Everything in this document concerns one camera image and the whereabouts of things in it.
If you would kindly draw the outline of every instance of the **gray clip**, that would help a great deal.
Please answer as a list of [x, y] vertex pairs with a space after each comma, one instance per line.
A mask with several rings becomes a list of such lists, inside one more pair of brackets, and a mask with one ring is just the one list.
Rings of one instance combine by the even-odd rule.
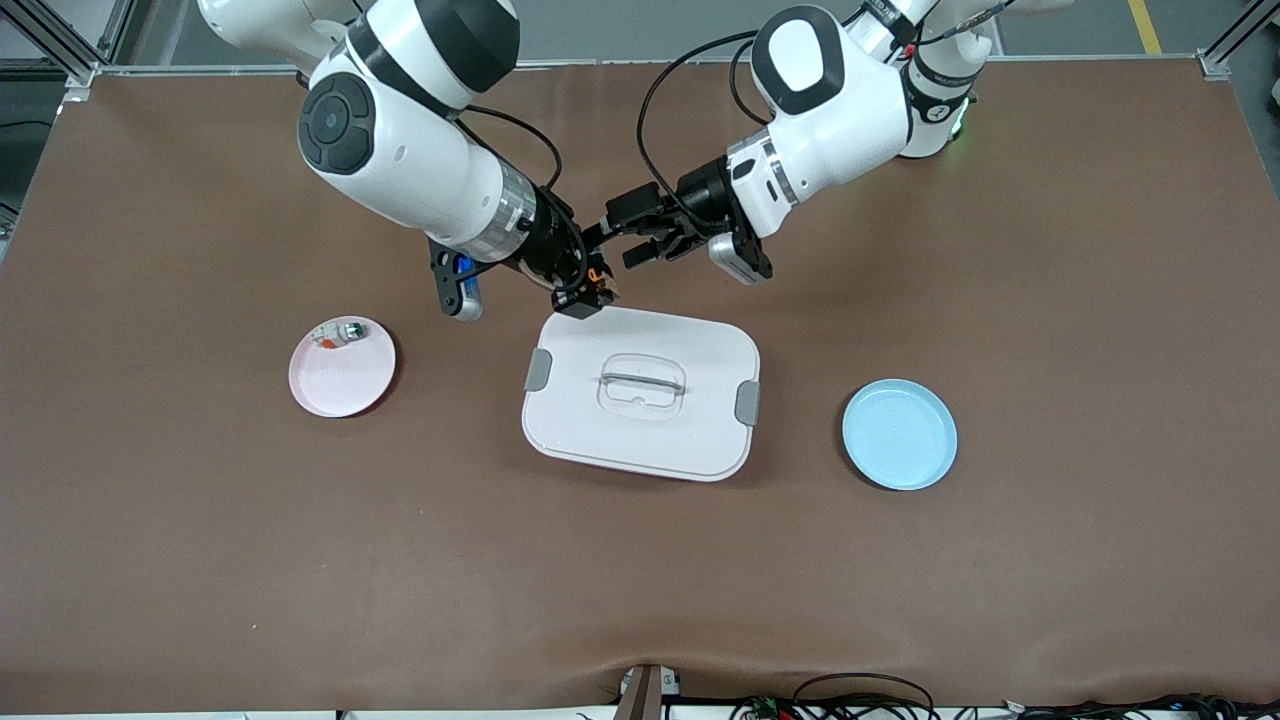
[[737, 386], [737, 402], [733, 405], [733, 416], [739, 423], [754, 428], [760, 419], [760, 383], [756, 380], [744, 380]]
[[552, 354], [541, 347], [534, 348], [529, 360], [529, 374], [525, 375], [525, 392], [538, 392], [547, 387], [552, 378]]

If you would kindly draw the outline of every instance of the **white container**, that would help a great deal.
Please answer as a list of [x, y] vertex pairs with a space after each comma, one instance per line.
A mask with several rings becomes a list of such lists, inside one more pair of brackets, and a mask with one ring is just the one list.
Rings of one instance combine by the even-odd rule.
[[539, 452], [588, 465], [717, 482], [746, 462], [760, 354], [732, 325], [605, 307], [543, 325], [522, 414]]

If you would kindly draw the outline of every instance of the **green light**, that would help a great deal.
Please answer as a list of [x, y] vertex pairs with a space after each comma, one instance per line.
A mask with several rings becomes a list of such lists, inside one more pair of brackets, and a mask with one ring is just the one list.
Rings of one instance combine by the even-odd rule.
[[951, 137], [960, 135], [960, 126], [964, 124], [964, 113], [969, 109], [969, 99], [964, 99], [964, 105], [956, 111], [956, 124], [951, 126]]

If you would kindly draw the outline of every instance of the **yellow floor line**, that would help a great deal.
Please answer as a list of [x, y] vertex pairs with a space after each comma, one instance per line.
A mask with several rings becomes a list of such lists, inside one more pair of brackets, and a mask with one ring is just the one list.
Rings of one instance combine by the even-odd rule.
[[1151, 13], [1147, 12], [1146, 0], [1129, 0], [1129, 12], [1133, 13], [1133, 22], [1138, 26], [1142, 49], [1148, 55], [1160, 55], [1160, 38], [1156, 37], [1156, 26], [1151, 24]]

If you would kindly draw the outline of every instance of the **pink plate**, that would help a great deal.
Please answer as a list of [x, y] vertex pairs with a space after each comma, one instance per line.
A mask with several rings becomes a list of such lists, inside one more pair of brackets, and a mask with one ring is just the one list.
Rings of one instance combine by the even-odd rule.
[[367, 334], [346, 347], [324, 350], [311, 342], [307, 331], [289, 360], [289, 389], [308, 413], [349, 418], [378, 402], [392, 384], [396, 343], [387, 328], [369, 318], [347, 315], [326, 322], [360, 323]]

